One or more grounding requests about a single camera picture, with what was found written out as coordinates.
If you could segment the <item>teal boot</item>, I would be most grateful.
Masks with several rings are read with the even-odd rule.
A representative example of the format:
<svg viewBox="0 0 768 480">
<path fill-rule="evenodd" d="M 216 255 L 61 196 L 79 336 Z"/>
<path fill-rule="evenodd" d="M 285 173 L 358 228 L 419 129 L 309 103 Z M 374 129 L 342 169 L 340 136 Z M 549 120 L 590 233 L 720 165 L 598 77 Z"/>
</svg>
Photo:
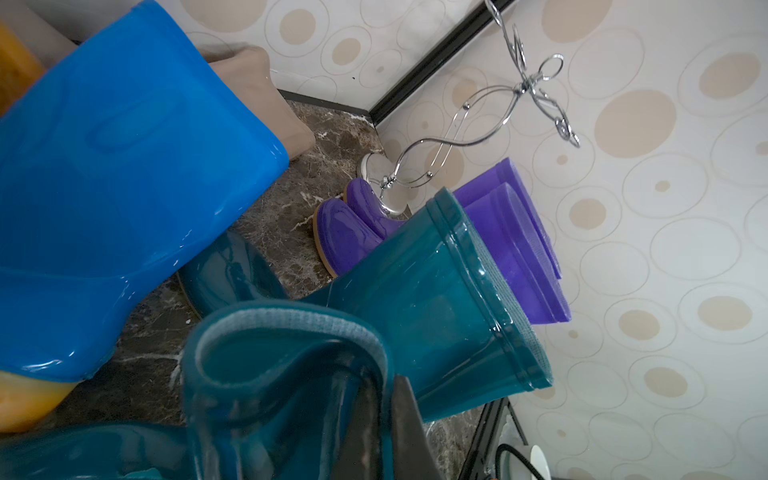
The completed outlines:
<svg viewBox="0 0 768 480">
<path fill-rule="evenodd" d="M 308 300 L 384 337 L 428 421 L 552 383 L 520 297 L 447 190 Z"/>
<path fill-rule="evenodd" d="M 182 427 L 108 423 L 1 443 L 5 479 L 331 479 L 347 409 L 382 377 L 383 478 L 393 477 L 389 348 L 362 320 L 294 301 L 209 315 L 181 359 Z"/>
</svg>

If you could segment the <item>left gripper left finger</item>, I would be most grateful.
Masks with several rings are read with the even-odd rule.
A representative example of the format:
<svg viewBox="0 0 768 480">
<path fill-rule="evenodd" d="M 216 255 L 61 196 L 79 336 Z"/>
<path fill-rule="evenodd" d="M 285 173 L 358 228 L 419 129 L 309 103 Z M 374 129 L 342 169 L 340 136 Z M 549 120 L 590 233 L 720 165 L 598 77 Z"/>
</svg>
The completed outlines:
<svg viewBox="0 0 768 480">
<path fill-rule="evenodd" d="M 382 479 L 382 377 L 360 381 L 347 409 L 343 440 L 331 479 Z"/>
</svg>

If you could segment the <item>blue boot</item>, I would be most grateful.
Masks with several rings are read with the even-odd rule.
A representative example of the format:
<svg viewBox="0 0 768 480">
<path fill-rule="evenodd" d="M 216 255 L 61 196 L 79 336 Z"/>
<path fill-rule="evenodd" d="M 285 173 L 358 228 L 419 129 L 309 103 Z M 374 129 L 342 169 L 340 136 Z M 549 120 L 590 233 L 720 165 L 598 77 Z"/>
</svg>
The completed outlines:
<svg viewBox="0 0 768 480">
<path fill-rule="evenodd" d="M 289 156 L 172 17 L 144 1 L 1 119 L 1 429 L 112 356 L 127 317 Z"/>
</svg>

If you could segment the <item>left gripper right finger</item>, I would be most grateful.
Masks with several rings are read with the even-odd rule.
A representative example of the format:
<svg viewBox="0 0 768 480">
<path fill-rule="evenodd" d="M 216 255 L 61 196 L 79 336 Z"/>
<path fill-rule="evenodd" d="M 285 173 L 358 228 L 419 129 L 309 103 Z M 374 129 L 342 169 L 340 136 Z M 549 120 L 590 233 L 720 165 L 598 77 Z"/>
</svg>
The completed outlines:
<svg viewBox="0 0 768 480">
<path fill-rule="evenodd" d="M 422 418 L 407 377 L 394 378 L 391 396 L 393 473 L 396 480 L 443 478 L 429 449 Z"/>
</svg>

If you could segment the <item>purple boot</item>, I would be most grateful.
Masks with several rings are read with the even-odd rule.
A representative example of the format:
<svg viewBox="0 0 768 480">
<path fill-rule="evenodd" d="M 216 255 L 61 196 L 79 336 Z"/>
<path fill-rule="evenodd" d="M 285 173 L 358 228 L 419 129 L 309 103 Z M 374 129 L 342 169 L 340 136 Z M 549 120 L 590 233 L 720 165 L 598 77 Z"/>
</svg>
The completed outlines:
<svg viewBox="0 0 768 480">
<path fill-rule="evenodd" d="M 552 263 L 556 278 L 561 279 L 561 268 L 551 239 L 542 224 L 541 218 L 522 182 L 515 164 L 509 158 L 500 161 L 492 168 L 460 187 L 454 192 L 454 195 L 462 206 L 469 206 L 471 203 L 479 200 L 484 194 L 503 183 L 509 184 L 517 197 L 522 201 L 526 213 L 534 224 L 535 232 L 544 244 L 545 252 Z M 356 178 L 348 183 L 343 200 L 381 239 L 386 239 L 392 235 L 404 223 L 403 220 L 391 218 L 385 212 L 373 188 L 363 179 Z"/>
<path fill-rule="evenodd" d="M 492 259 L 530 323 L 571 320 L 554 267 L 517 192 L 497 186 L 465 208 Z M 345 274 L 367 257 L 383 238 L 340 199 L 323 202 L 313 216 L 316 248 L 332 276 Z"/>
</svg>

